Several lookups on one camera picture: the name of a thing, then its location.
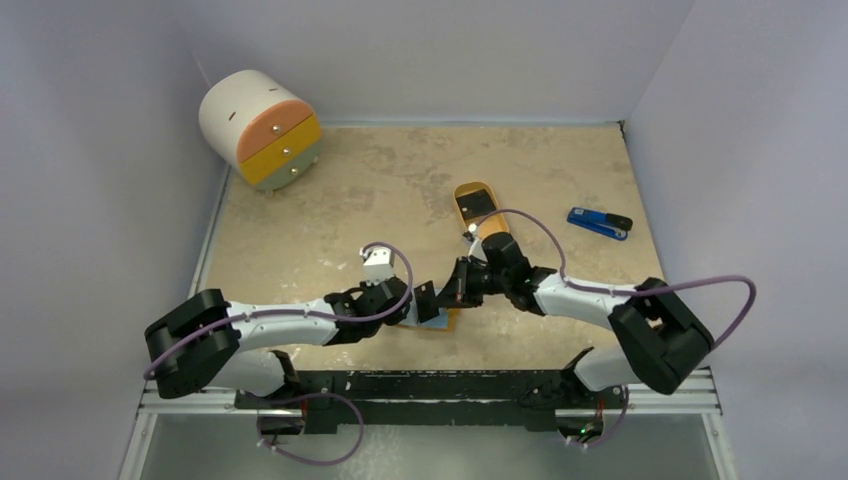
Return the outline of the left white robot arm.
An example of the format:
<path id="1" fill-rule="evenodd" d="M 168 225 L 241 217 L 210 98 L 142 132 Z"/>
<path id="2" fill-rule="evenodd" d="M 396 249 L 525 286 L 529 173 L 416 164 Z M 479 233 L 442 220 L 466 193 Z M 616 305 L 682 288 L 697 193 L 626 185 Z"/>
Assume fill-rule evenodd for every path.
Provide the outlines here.
<path id="1" fill-rule="evenodd" d="M 281 346 L 355 344 L 403 320 L 413 298 L 397 277 L 298 304 L 228 302 L 206 289 L 145 330 L 151 363 L 143 377 L 163 399 L 220 387 L 284 409 L 297 399 L 298 382 Z"/>

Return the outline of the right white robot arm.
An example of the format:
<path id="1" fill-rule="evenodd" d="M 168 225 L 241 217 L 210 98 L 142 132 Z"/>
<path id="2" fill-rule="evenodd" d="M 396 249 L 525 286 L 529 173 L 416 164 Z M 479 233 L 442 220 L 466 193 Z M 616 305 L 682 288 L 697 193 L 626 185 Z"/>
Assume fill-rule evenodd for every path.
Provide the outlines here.
<path id="1" fill-rule="evenodd" d="M 615 335 L 615 345 L 589 347 L 566 365 L 561 392 L 573 406 L 635 383 L 671 395 L 713 350 L 713 335 L 658 278 L 639 285 L 567 281 L 554 268 L 532 265 L 508 233 L 490 235 L 480 247 L 480 257 L 456 260 L 435 296 L 438 307 L 476 308 L 485 296 L 502 295 L 520 311 L 579 320 Z"/>

